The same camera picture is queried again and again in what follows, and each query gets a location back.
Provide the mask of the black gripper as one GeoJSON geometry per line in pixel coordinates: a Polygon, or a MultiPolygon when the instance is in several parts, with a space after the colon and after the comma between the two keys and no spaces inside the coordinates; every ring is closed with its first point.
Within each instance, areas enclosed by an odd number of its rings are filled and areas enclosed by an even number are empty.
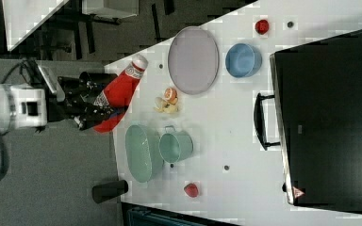
{"type": "Polygon", "coordinates": [[[128,106],[111,105],[103,96],[104,88],[116,74],[82,72],[78,78],[60,76],[58,84],[65,98],[48,98],[47,121],[74,120],[79,130],[102,126],[123,115],[128,106]]]}

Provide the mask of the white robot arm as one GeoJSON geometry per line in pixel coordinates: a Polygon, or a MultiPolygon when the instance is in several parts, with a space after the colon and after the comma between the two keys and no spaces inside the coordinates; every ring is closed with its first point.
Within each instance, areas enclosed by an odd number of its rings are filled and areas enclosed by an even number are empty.
{"type": "Polygon", "coordinates": [[[38,75],[29,83],[0,83],[0,134],[20,128],[45,129],[48,123],[72,120],[83,131],[111,131],[130,105],[116,74],[83,72],[77,78],[51,81],[38,75]]]}

